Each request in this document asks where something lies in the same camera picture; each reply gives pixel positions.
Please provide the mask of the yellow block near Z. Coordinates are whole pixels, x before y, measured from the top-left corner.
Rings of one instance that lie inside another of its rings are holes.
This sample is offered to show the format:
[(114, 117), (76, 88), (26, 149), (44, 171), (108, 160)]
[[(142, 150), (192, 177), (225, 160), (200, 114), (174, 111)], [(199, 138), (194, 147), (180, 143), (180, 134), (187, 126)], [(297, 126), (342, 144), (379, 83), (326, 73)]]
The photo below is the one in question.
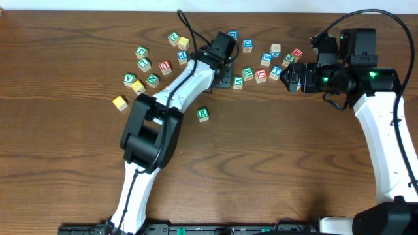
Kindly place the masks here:
[(180, 37), (178, 41), (178, 48), (187, 51), (190, 45), (190, 40), (187, 37)]

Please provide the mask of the green N wooden block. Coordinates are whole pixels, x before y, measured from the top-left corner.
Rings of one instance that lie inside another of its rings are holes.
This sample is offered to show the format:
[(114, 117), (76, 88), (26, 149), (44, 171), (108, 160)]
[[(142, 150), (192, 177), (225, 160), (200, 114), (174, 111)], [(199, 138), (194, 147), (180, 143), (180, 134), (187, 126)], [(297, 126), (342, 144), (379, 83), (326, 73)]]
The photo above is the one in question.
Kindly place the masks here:
[(146, 79), (146, 83), (152, 88), (156, 88), (160, 83), (160, 79), (157, 75), (150, 74), (149, 77), (147, 77)]

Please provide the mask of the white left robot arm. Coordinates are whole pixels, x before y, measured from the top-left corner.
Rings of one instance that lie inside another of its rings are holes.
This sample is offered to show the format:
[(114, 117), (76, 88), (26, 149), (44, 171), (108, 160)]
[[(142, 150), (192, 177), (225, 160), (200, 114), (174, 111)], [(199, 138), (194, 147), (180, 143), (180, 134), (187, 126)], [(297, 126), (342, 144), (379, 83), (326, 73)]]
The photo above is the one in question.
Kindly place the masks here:
[(210, 45), (195, 50), (185, 69), (153, 96), (139, 95), (133, 103), (120, 147), (125, 179), (107, 234), (136, 234), (146, 219), (146, 205), (157, 173), (174, 155), (184, 112), (203, 91), (223, 78), (236, 39), (218, 33)]

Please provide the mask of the green B wooden block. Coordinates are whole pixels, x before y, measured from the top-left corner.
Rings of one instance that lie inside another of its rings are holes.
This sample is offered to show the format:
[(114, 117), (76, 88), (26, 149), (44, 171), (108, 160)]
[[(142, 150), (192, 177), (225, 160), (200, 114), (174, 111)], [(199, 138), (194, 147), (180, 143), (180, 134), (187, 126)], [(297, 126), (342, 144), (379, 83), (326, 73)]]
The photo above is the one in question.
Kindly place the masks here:
[(242, 77), (244, 81), (251, 80), (254, 77), (254, 71), (251, 67), (242, 69)]

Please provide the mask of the yellow block near N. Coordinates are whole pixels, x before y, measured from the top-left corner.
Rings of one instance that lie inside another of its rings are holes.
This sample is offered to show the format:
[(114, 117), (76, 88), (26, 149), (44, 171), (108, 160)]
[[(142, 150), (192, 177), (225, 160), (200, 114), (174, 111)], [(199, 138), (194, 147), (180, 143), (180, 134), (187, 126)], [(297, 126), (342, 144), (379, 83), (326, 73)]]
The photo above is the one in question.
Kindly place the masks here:
[(145, 87), (140, 80), (136, 80), (131, 84), (131, 89), (137, 94), (140, 95), (141, 93), (145, 92)]

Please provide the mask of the red M wooden block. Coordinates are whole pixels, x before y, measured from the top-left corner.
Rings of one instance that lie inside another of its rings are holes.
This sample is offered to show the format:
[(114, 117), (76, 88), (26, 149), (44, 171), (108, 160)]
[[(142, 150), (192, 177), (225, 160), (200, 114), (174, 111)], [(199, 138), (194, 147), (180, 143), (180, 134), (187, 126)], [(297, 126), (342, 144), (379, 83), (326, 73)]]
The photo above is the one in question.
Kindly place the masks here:
[(298, 48), (294, 48), (291, 55), (295, 57), (294, 62), (296, 63), (302, 57), (303, 51)]

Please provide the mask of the green R wooden block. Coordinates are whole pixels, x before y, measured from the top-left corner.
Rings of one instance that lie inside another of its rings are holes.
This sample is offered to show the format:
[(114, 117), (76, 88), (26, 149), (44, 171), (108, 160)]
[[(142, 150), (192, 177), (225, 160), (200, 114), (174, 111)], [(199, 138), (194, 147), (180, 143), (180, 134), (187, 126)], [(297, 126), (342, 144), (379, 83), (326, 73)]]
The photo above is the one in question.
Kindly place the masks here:
[(198, 109), (197, 116), (200, 122), (208, 121), (210, 118), (207, 108)]

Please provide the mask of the yellow block far left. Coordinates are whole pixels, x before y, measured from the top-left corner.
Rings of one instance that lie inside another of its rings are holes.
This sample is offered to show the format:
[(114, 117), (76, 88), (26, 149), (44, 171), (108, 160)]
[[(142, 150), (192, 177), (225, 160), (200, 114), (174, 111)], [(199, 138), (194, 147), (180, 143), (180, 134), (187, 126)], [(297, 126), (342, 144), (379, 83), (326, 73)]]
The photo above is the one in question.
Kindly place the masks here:
[(127, 101), (121, 95), (113, 99), (112, 103), (119, 111), (122, 111), (128, 107)]

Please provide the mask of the blue D wooden block right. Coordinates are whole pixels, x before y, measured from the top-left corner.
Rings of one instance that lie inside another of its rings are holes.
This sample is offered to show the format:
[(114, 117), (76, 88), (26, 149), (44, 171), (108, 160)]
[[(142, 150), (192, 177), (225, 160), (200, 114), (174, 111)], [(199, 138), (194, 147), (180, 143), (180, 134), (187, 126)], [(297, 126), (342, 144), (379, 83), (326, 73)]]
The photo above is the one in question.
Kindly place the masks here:
[(251, 53), (253, 50), (253, 41), (251, 39), (244, 39), (242, 41), (242, 52)]

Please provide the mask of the green V wooden block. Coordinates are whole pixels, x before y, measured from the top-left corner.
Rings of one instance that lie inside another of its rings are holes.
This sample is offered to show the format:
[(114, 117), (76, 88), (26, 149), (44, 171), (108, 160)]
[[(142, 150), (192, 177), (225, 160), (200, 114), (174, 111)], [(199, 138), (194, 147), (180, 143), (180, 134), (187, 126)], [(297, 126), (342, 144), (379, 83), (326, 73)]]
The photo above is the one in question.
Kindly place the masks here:
[(242, 89), (244, 85), (244, 79), (241, 76), (235, 76), (233, 78), (233, 89)]

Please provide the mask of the red U wooden block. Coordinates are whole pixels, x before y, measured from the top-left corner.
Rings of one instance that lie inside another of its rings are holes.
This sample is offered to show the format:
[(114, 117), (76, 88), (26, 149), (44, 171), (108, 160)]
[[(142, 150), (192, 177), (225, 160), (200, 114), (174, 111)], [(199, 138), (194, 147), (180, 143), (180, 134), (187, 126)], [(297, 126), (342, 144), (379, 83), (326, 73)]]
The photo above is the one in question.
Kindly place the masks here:
[(255, 80), (258, 84), (266, 82), (267, 78), (268, 75), (265, 69), (255, 71)]

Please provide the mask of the blue 5 wooden block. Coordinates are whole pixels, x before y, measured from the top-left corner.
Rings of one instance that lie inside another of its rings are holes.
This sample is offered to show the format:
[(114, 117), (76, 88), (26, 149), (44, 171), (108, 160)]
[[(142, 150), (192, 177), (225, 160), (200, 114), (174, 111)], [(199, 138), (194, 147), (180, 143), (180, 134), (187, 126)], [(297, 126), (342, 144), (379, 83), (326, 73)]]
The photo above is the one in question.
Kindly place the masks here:
[(270, 66), (271, 61), (272, 61), (272, 54), (267, 53), (267, 52), (264, 52), (264, 53), (262, 54), (262, 58), (261, 58), (261, 65), (262, 65), (262, 66), (269, 67), (269, 66)]

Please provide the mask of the red U block left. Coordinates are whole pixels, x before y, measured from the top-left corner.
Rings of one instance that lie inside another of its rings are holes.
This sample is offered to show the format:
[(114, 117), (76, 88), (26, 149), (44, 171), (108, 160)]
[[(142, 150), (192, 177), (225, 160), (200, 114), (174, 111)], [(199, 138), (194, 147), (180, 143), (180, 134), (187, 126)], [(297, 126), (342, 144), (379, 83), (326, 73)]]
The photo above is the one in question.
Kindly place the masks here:
[(168, 75), (172, 72), (172, 67), (171, 67), (169, 61), (160, 62), (159, 63), (159, 68), (160, 68), (160, 70), (161, 70), (161, 72), (164, 76)]

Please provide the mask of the green 7 wooden block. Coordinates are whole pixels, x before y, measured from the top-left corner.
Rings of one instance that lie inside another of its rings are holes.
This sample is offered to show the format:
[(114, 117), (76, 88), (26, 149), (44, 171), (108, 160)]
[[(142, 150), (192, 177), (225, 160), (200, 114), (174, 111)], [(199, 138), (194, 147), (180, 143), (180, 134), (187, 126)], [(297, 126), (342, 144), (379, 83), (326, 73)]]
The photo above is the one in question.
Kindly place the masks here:
[(142, 72), (147, 72), (152, 67), (150, 61), (147, 58), (142, 58), (141, 60), (139, 60), (137, 62), (137, 65)]

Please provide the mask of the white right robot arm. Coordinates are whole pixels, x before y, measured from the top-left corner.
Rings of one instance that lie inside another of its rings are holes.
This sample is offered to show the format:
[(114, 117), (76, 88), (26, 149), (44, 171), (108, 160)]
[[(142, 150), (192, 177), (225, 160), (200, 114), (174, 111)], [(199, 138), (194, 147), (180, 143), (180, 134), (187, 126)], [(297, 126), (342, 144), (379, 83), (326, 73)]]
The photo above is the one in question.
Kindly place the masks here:
[(397, 101), (401, 84), (394, 69), (379, 68), (375, 29), (343, 29), (311, 40), (315, 63), (292, 63), (280, 75), (288, 91), (346, 95), (364, 132), (374, 169), (377, 204), (354, 217), (323, 217), (321, 234), (416, 234), (417, 192), (410, 174), (417, 155)]

